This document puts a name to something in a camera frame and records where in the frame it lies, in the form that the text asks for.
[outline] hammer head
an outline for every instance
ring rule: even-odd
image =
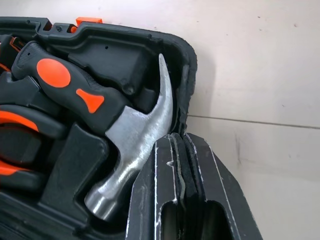
[[[87,208],[98,218],[110,221],[146,163],[154,143],[168,134],[173,115],[171,81],[165,58],[159,54],[160,93],[149,114],[126,106],[111,128],[105,132],[118,148],[114,172],[95,184],[84,199]]]

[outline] hand tool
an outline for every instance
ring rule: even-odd
[[[0,74],[10,72],[18,52],[24,45],[18,37],[0,35]]]
[[[24,106],[0,105],[0,124],[10,123],[24,125],[53,139],[61,139],[67,133],[62,123],[40,111]]]
[[[36,80],[30,76],[13,80],[11,72],[0,75],[0,105],[4,104],[34,108],[54,117],[61,110],[61,106],[42,92]]]
[[[84,199],[87,208],[98,218],[110,221],[122,206],[132,184],[147,161],[156,140],[171,127],[173,96],[165,58],[159,55],[160,93],[149,114],[126,106],[105,132],[119,151],[114,172],[92,187]]]
[[[45,176],[33,170],[16,167],[0,160],[0,188],[38,192],[45,183]]]
[[[31,165],[42,139],[35,131],[20,126],[0,127],[0,159],[18,166]]]
[[[130,102],[118,90],[103,87],[84,70],[28,42],[12,66],[17,79],[35,77],[44,93],[78,114],[93,132],[104,136]]]

